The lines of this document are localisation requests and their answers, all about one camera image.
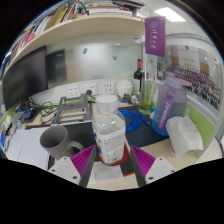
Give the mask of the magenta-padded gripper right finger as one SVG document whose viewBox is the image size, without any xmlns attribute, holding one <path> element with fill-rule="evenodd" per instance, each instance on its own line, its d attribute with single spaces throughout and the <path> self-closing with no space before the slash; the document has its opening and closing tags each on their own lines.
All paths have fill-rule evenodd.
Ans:
<svg viewBox="0 0 224 224">
<path fill-rule="evenodd" d="M 139 187 L 176 172 L 176 169 L 164 157 L 155 158 L 136 146 L 130 147 L 130 157 Z"/>
</svg>

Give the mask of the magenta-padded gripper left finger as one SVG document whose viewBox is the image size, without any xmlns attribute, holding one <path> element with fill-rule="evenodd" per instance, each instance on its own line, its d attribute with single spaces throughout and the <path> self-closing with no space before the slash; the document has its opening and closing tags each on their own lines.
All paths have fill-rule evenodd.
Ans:
<svg viewBox="0 0 224 224">
<path fill-rule="evenodd" d="M 96 158 L 96 146 L 93 145 L 75 154 L 71 158 L 62 157 L 49 169 L 49 172 L 81 187 L 89 182 Z"/>
</svg>

